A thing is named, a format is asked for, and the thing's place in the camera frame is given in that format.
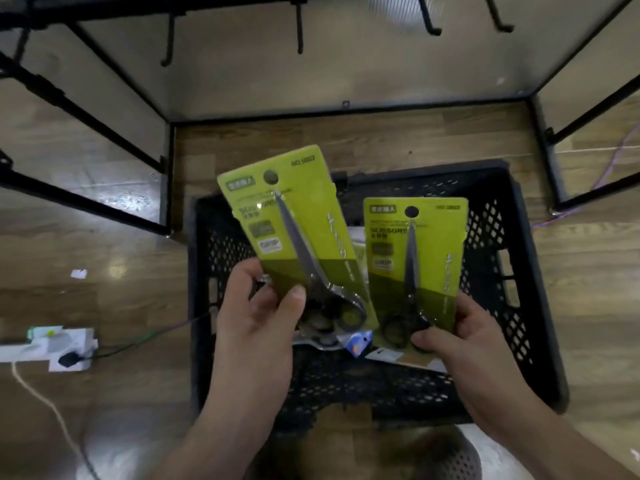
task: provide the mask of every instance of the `black metal shelf frame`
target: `black metal shelf frame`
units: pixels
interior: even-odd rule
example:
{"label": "black metal shelf frame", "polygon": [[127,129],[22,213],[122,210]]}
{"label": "black metal shelf frame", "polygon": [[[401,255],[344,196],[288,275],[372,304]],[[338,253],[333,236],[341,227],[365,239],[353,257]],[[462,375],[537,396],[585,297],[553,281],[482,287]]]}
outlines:
{"label": "black metal shelf frame", "polygon": [[[354,114],[363,112],[382,111],[404,111],[411,109],[427,109],[432,107],[450,107],[460,105],[496,104],[500,102],[525,102],[529,109],[532,127],[536,133],[536,139],[540,148],[540,154],[547,174],[550,187],[551,205],[553,213],[562,213],[575,207],[584,205],[597,199],[621,192],[640,184],[640,173],[622,178],[617,182],[604,185],[596,190],[578,195],[572,198],[567,197],[566,190],[559,167],[556,162],[554,145],[572,133],[582,128],[588,122],[596,119],[599,115],[608,111],[615,104],[620,103],[629,95],[640,89],[640,75],[629,81],[622,88],[605,98],[576,119],[567,127],[558,132],[551,128],[546,128],[542,117],[542,112],[538,104],[538,93],[545,85],[552,80],[589,42],[594,39],[617,15],[626,8],[633,0],[622,0],[610,14],[600,23],[579,46],[554,69],[548,78],[531,94],[514,98],[491,99],[491,100],[470,100],[455,101],[437,104],[402,105],[395,107],[367,107],[350,109],[349,105],[343,105],[343,109],[337,111],[292,113],[292,114],[270,114],[265,116],[252,116],[250,118],[225,118],[218,120],[192,120],[174,121],[169,119],[157,106],[151,97],[140,88],[133,78],[114,61],[107,51],[105,51],[92,37],[80,26],[78,22],[87,20],[103,20],[108,18],[121,18],[125,16],[142,16],[164,13],[169,15],[167,53],[162,61],[162,66],[171,63],[173,55],[173,25],[176,16],[184,15],[187,11],[214,9],[227,6],[243,6],[249,4],[268,2],[290,2],[296,7],[296,25],[298,37],[298,53],[303,52],[302,35],[302,15],[301,4],[308,0],[91,0],[87,2],[73,2],[64,5],[64,0],[27,0],[22,6],[16,6],[17,2],[0,2],[0,31],[11,29],[22,29],[19,44],[12,57],[0,52],[0,79],[12,78],[21,82],[27,90],[41,97],[44,101],[55,105],[75,117],[80,122],[89,126],[110,142],[123,148],[135,158],[139,159],[156,172],[163,176],[163,201],[161,202],[161,223],[158,224],[147,219],[143,219],[128,212],[114,209],[91,199],[57,188],[53,185],[41,182],[31,177],[21,175],[13,170],[11,158],[0,150],[0,187],[9,188],[32,196],[43,198],[71,207],[83,210],[91,214],[117,221],[126,225],[134,226],[149,232],[169,236],[172,233],[171,227],[171,200],[173,193],[173,154],[175,152],[175,131],[178,127],[229,123],[233,121],[259,121],[288,118],[304,118],[313,116],[339,116],[343,114]],[[437,36],[442,32],[431,24],[429,12],[424,0],[418,0],[424,18],[425,27],[428,33]],[[492,15],[496,29],[501,32],[510,32],[513,25],[507,25],[500,19],[499,12],[493,0],[486,0]],[[165,155],[160,160],[156,160],[137,147],[132,142],[126,140],[108,127],[106,124],[95,118],[91,113],[85,111],[77,104],[73,103],[64,92],[55,87],[50,81],[40,75],[27,71],[20,65],[22,56],[28,42],[29,34],[32,30],[41,30],[52,24],[66,24],[68,28],[80,39],[91,51],[109,68],[120,80],[123,81],[135,94],[146,103],[153,112],[164,120],[168,130],[168,141],[166,142]]]}

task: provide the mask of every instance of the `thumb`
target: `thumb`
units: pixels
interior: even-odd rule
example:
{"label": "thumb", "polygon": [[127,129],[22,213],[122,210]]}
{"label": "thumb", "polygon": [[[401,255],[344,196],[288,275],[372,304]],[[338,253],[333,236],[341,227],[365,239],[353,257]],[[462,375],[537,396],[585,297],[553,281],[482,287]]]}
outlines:
{"label": "thumb", "polygon": [[434,326],[415,332],[411,336],[411,341],[415,346],[428,352],[436,352],[444,359],[457,355],[465,343],[452,333]]}
{"label": "thumb", "polygon": [[280,306],[271,318],[271,327],[276,333],[293,335],[296,324],[302,316],[307,302],[307,290],[302,285],[295,285],[282,298]]}

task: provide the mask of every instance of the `scissors package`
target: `scissors package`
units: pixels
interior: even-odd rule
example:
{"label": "scissors package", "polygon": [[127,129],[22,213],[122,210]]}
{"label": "scissors package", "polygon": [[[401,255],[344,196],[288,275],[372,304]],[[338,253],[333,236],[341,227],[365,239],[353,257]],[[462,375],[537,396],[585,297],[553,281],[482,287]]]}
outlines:
{"label": "scissors package", "polygon": [[280,297],[307,288],[306,335],[374,330],[374,308],[318,146],[229,171],[218,183]]}
{"label": "scissors package", "polygon": [[466,238],[464,198],[366,198],[369,292],[380,328],[374,345],[423,352],[411,334],[452,331]]}

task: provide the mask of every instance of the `white power cord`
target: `white power cord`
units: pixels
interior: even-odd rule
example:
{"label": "white power cord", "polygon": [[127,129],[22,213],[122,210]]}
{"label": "white power cord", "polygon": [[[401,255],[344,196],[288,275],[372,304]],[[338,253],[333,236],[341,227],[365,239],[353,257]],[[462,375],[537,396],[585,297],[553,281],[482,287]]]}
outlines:
{"label": "white power cord", "polygon": [[60,411],[58,411],[58,407],[50,399],[43,396],[41,393],[36,391],[36,389],[30,386],[27,383],[27,381],[22,379],[22,376],[20,375],[20,373],[18,373],[18,367],[16,366],[15,362],[11,363],[11,373],[13,377],[15,377],[15,380],[17,380],[22,387],[27,389],[27,391],[32,396],[34,396],[37,400],[39,400],[41,403],[43,403],[50,410],[53,411],[53,414],[56,415],[56,419],[58,420],[60,429],[62,429],[62,434],[64,435],[65,441],[69,445],[69,448],[71,448],[71,450],[74,452],[77,459],[80,460],[80,463],[84,463],[84,465],[86,466],[87,470],[89,471],[91,476],[94,478],[94,480],[100,480],[100,477],[96,474],[95,470],[93,469],[93,465],[91,464],[91,462],[89,462],[89,459],[84,455],[80,446],[75,441],[73,441],[73,438],[71,438],[71,435],[69,434],[69,430],[67,427],[67,423],[65,419],[62,417],[62,414],[60,414]]}

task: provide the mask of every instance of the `hand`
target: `hand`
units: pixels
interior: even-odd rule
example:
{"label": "hand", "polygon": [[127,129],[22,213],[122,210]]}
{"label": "hand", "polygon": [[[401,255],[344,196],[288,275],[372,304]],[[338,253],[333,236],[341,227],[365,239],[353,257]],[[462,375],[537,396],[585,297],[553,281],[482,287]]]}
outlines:
{"label": "hand", "polygon": [[523,418],[546,406],[522,377],[498,323],[462,292],[456,332],[431,327],[414,333],[412,342],[441,357],[478,427],[504,445],[521,433]]}
{"label": "hand", "polygon": [[256,454],[267,440],[287,396],[292,373],[292,340],[305,307],[306,291],[297,285],[278,306],[270,286],[249,300],[262,276],[257,258],[233,268],[218,314],[216,352],[203,419],[224,411],[238,419],[243,443]]}

